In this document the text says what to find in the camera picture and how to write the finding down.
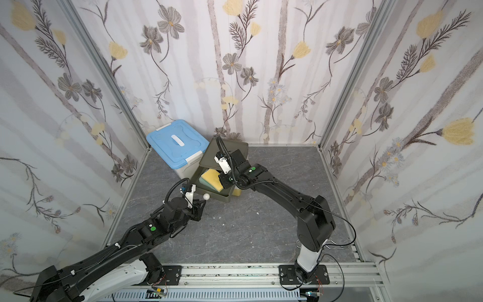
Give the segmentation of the yellow green-backed sponge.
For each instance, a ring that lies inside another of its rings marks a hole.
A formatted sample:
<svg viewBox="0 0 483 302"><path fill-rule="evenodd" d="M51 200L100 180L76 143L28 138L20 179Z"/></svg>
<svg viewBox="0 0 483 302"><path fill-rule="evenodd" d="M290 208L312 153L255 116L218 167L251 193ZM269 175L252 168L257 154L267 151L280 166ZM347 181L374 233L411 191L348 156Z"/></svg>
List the yellow green-backed sponge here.
<svg viewBox="0 0 483 302"><path fill-rule="evenodd" d="M209 169L202 173L200 176L200 182L213 188L217 192L224 190L223 185L220 182L220 173L217 170Z"/></svg>

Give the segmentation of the green three-drawer cabinet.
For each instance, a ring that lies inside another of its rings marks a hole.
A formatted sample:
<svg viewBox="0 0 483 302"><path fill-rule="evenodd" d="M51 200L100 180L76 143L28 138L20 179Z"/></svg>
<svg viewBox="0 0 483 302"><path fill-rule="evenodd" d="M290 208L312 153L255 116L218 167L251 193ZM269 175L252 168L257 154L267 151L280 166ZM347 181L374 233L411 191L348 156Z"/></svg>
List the green three-drawer cabinet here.
<svg viewBox="0 0 483 302"><path fill-rule="evenodd" d="M228 140L222 139L225 144L225 147L228 149L229 152L239 149L246 159L248 158L249 154L249 145L246 142L239 142L235 140ZM196 185L196 194L204 195L209 194L210 200L217 200L224 203L229 203L231 199L231 195L235 190L235 187L232 186L230 189L224 189L221 192L217 192L215 190L208 190L206 187L202 186L198 179L202 175L203 172L209 169L217 170L221 172L220 166L215 162L215 155L219 152L218 145L216 143L216 138L213 138L206 149L204 156L201 158L199 167L196 170L195 174L191 178L191 183Z"/></svg>

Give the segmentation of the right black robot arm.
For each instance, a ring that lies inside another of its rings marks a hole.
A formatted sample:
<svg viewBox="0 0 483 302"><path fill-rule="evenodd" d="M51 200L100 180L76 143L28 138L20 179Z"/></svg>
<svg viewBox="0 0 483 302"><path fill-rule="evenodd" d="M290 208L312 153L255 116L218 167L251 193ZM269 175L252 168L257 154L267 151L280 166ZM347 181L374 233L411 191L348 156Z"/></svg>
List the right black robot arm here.
<svg viewBox="0 0 483 302"><path fill-rule="evenodd" d="M295 274L300 283L309 283L322 259L326 247L346 247L330 241L336 229L335 218L345 223L348 220L333 213L322 196L311 197L278 180L266 167L252 165L239 150L219 151L214 156L222 173L219 175L223 187L236 186L241 190L253 190L267 196L287 210L297 221L297 238L301 251L295 261Z"/></svg>

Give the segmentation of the light green sponge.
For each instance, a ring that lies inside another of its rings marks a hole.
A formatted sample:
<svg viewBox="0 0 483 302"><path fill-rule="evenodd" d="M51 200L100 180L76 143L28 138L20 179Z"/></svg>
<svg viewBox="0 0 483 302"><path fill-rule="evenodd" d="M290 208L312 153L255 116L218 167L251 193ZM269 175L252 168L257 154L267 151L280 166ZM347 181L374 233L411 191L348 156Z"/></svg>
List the light green sponge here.
<svg viewBox="0 0 483 302"><path fill-rule="evenodd" d="M202 177L200 177L198 181L202 186L206 187L208 190L211 190L211 191L213 190L213 187L208 182L206 182Z"/></svg>

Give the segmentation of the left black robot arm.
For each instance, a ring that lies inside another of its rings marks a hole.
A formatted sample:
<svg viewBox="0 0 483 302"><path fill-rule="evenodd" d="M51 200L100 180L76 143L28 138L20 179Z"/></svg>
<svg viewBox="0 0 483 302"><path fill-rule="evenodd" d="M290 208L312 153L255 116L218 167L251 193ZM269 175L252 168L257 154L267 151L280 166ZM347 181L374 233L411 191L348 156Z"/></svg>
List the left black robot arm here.
<svg viewBox="0 0 483 302"><path fill-rule="evenodd" d="M30 301L98 301L132 285L158 283L166 273L151 250L174 238L189 221L200 221L205 205L205 200L183 197L166 202L160 212L96 254L62 269L44 269Z"/></svg>

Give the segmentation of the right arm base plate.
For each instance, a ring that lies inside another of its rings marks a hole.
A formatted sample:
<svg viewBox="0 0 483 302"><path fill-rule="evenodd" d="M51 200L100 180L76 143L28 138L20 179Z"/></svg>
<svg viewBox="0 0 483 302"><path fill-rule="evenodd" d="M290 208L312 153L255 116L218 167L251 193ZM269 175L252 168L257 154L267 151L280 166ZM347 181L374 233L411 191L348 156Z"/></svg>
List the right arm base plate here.
<svg viewBox="0 0 483 302"><path fill-rule="evenodd" d="M307 273L294 264L278 266L279 281L283 286L309 285L328 285L330 278L327 267L319 264L312 272Z"/></svg>

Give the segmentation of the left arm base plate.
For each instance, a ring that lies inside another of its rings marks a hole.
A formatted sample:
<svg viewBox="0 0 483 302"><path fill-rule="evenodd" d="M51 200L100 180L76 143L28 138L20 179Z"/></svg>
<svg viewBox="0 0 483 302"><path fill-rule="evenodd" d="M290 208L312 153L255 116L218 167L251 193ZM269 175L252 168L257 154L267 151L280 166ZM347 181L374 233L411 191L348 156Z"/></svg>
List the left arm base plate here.
<svg viewBox="0 0 483 302"><path fill-rule="evenodd" d="M177 286L182 266L159 266L149 270L144 283L150 286Z"/></svg>

